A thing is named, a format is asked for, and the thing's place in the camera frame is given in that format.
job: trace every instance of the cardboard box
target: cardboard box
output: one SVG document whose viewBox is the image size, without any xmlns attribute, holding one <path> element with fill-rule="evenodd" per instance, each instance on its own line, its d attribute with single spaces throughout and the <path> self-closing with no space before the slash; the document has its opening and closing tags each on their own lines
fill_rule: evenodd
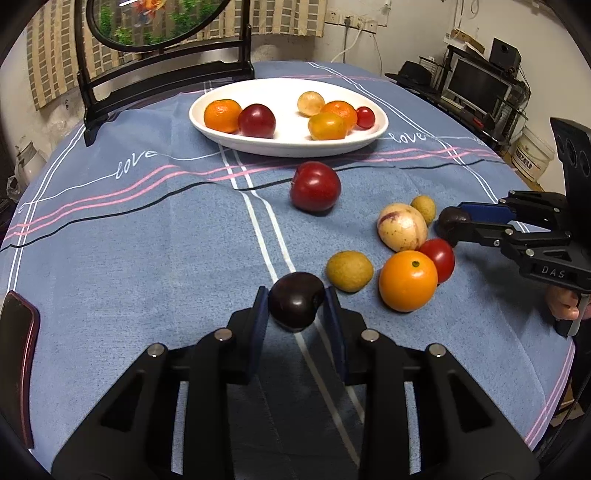
<svg viewBox="0 0 591 480">
<path fill-rule="evenodd" d="M 458 30 L 457 28 L 454 28 L 452 30 L 452 33 L 450 34 L 450 37 L 470 44 L 472 47 L 477 49 L 477 51 L 479 51 L 482 55 L 484 55 L 484 47 L 481 45 L 481 43 L 474 40 L 474 38 L 472 38 L 466 32 L 463 32 L 461 30 Z"/>
</svg>

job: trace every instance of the tangerine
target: tangerine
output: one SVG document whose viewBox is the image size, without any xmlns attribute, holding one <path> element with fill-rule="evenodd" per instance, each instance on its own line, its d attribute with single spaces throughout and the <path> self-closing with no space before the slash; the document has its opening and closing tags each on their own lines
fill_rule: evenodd
<svg viewBox="0 0 591 480">
<path fill-rule="evenodd" d="M 345 125 L 347 125 L 347 132 L 353 130 L 353 127 L 357 125 L 357 112 L 349 103 L 342 100 L 329 102 L 324 105 L 320 111 L 336 113 L 345 121 Z"/>
<path fill-rule="evenodd" d="M 214 100 L 205 107 L 203 122 L 212 130 L 233 134 L 238 131 L 238 116 L 242 108 L 230 99 Z"/>
<path fill-rule="evenodd" d="M 437 288 L 437 268 L 428 256 L 405 250 L 390 257 L 379 274 L 379 294 L 391 309 L 412 312 L 425 305 Z"/>
</svg>

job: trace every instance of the mirror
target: mirror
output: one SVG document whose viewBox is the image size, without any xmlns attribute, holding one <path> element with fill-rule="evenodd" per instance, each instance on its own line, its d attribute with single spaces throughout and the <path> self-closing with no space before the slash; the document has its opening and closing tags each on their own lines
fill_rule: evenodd
<svg viewBox="0 0 591 480">
<path fill-rule="evenodd" d="M 174 39 L 213 20 L 223 3 L 228 0 L 89 0 L 92 17 L 87 18 L 93 34 L 106 45 L 149 51 L 155 49 L 151 46 L 174 44 Z"/>
</svg>

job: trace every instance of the computer monitor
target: computer monitor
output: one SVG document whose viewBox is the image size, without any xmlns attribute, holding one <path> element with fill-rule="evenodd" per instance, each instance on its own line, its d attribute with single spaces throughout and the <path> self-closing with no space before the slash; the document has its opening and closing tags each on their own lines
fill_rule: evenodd
<svg viewBox="0 0 591 480">
<path fill-rule="evenodd" d="M 498 98 L 506 100 L 511 85 L 465 59 L 457 59 L 446 90 L 479 112 L 493 115 Z"/>
</svg>

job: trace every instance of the metal bolt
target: metal bolt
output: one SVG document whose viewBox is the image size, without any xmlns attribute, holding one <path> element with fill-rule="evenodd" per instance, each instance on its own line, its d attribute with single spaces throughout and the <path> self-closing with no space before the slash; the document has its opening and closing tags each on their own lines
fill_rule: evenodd
<svg viewBox="0 0 591 480">
<path fill-rule="evenodd" d="M 437 358 L 445 355 L 447 353 L 446 348 L 440 343 L 434 343 L 429 345 L 429 353 Z"/>
<path fill-rule="evenodd" d="M 227 342 L 230 338 L 232 338 L 232 331 L 229 328 L 220 328 L 216 330 L 216 333 L 213 334 L 216 340 L 220 342 Z"/>
<path fill-rule="evenodd" d="M 361 338 L 366 342 L 375 342 L 379 338 L 379 333 L 375 330 L 364 330 L 361 332 Z"/>
<path fill-rule="evenodd" d="M 156 358 L 157 356 L 160 356 L 164 353 L 165 348 L 164 345 L 162 345 L 162 343 L 153 343 L 152 345 L 150 345 L 148 347 L 148 355 L 151 356 L 152 358 Z"/>
</svg>

